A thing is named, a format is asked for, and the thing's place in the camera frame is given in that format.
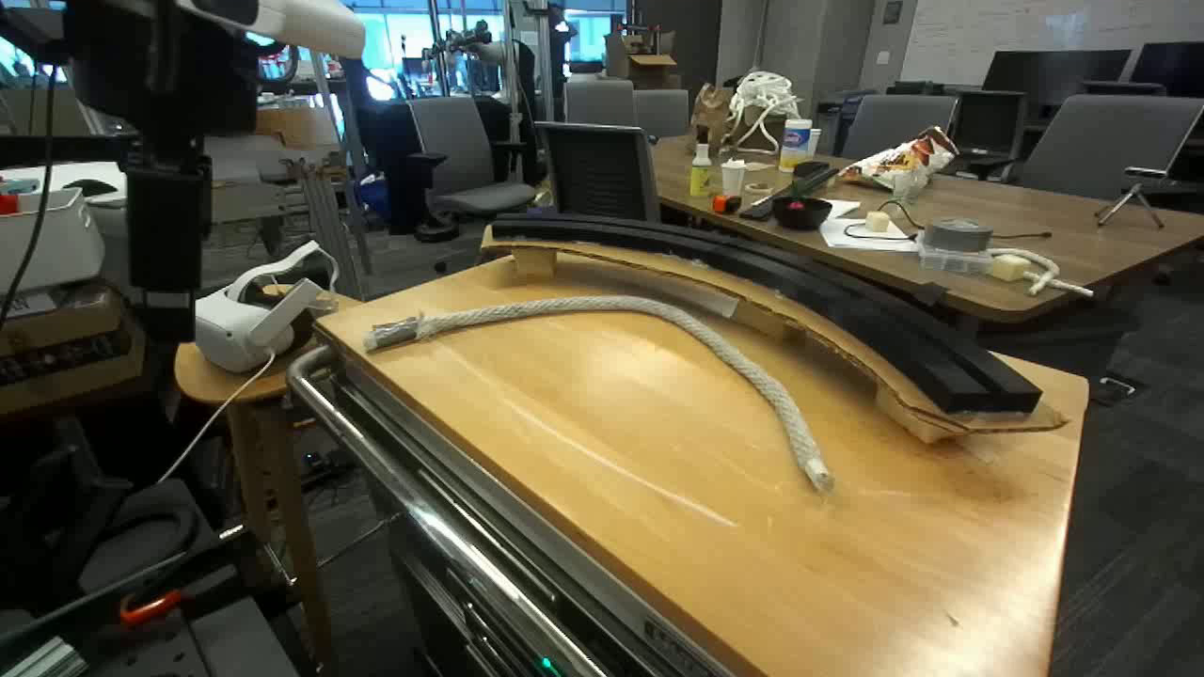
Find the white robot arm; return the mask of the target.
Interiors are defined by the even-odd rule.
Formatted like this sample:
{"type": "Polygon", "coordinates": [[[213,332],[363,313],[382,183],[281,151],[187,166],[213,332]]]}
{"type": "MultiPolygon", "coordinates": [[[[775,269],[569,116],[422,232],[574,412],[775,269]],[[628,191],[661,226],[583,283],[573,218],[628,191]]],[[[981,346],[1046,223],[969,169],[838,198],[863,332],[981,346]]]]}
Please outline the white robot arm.
{"type": "Polygon", "coordinates": [[[259,36],[355,60],[346,0],[69,0],[71,91],[135,126],[120,154],[133,304],[155,337],[197,334],[210,226],[208,134],[257,125],[259,36]]]}

